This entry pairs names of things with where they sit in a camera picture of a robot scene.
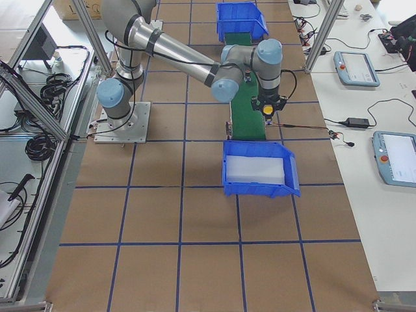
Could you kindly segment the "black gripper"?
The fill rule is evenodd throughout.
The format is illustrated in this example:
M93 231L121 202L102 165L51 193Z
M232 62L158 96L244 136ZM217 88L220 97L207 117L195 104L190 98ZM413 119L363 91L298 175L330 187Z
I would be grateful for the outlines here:
M282 111L287 103L287 97L278 94L277 89L260 89L257 96L252 97L252 109L263 113L264 105L272 105L274 112Z

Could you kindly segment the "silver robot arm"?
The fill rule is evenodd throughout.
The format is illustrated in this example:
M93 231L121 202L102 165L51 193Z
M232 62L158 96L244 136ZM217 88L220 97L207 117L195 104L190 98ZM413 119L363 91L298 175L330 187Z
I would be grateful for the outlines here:
M226 45L221 61L216 62L151 26L155 5L155 1L102 1L101 17L124 49L165 60L208 86L221 103L234 99L250 70L259 85L257 96L251 100L252 109L270 122L274 113L284 108L287 98L279 94L283 60L280 41L271 38L257 46Z

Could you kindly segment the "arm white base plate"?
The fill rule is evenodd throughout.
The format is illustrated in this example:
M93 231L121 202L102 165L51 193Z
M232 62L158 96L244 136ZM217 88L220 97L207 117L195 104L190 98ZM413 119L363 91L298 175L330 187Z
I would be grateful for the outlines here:
M129 102L133 109L126 117L114 120L101 110L101 119L97 125L94 142L97 144L130 144L146 143L150 118L151 102Z
M163 29L163 20L151 20L150 25L154 28L154 29L159 29L162 30Z

